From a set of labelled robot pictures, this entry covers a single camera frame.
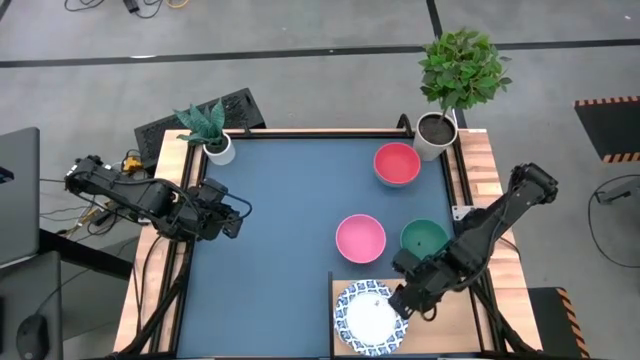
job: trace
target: computer mouse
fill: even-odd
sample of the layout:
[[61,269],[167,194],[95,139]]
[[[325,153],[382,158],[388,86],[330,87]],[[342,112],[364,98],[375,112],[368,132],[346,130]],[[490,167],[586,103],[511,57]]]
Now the computer mouse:
[[34,314],[18,326],[16,348],[22,360],[43,360],[49,352],[47,319]]

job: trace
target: gray floor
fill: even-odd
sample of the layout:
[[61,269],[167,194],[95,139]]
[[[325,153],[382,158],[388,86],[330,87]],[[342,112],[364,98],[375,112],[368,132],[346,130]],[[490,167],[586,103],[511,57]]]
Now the gray floor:
[[[447,0],[437,6],[445,30],[476,28],[496,42],[640,38],[637,1]],[[182,10],[163,7],[149,21],[127,15],[118,1],[68,13],[62,1],[14,0],[0,21],[0,60],[419,44],[433,38],[423,0],[191,1]],[[560,181],[558,200],[532,210],[515,226],[527,282],[567,288],[592,356],[637,358],[640,274],[597,253],[586,205],[599,183],[640,173],[640,165],[602,164],[572,103],[640,95],[640,49],[505,55],[513,58],[509,92],[467,111],[466,117],[470,127],[489,129],[503,181],[514,165],[529,161]],[[251,88],[272,128],[392,126],[402,112],[415,121],[437,109],[418,90],[419,58],[358,55],[0,69],[0,133],[40,127],[42,176],[61,178],[76,157],[99,154],[109,162],[120,160],[135,147],[136,126],[172,108],[243,87]],[[41,202],[43,211],[81,205],[58,184],[48,183],[42,185]],[[626,200],[594,207],[603,247],[627,263],[640,263],[640,245],[634,241],[639,207]],[[42,222],[50,230],[69,225]],[[138,231],[119,224],[114,233],[86,243],[117,252]],[[132,254],[129,246],[122,256]],[[64,277],[76,271],[66,266]],[[65,287],[66,358],[111,350],[125,289],[123,282],[96,274]]]

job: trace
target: blue and white plate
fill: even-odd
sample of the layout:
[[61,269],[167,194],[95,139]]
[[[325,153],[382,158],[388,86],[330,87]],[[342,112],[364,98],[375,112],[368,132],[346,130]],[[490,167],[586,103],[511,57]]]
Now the blue and white plate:
[[391,294],[391,289],[380,281],[360,280],[338,297],[334,328],[357,353],[388,355],[404,340],[409,321],[389,305]]

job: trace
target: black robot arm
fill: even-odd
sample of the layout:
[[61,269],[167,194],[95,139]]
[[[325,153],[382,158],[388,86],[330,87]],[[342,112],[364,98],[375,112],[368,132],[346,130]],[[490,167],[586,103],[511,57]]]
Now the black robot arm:
[[507,192],[487,209],[477,209],[462,220],[464,231],[434,256],[419,259],[406,249],[393,258],[393,268],[404,275],[389,299],[400,316],[429,312],[449,290],[462,290],[485,271],[495,242],[534,205],[555,199],[558,182],[535,164],[513,169]]
[[76,160],[65,177],[68,191],[104,195],[136,215],[151,220],[158,234],[174,240],[215,239],[220,231],[238,236],[242,219],[222,203],[227,188],[213,179],[186,192],[164,179],[135,180],[112,170],[98,156]]

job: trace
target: blue table surface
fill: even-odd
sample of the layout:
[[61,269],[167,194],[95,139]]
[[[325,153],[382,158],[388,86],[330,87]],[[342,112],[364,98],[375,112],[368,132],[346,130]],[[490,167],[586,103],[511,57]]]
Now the blue table surface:
[[[423,162],[403,188],[376,178],[374,154],[392,141],[234,140],[233,162],[208,164],[206,175],[254,210],[236,239],[196,244],[178,357],[328,356],[329,271],[335,279],[399,278],[391,260],[402,228],[417,218],[452,236],[439,160]],[[336,248],[336,229],[353,214],[385,229],[385,251],[371,264],[350,263]]]

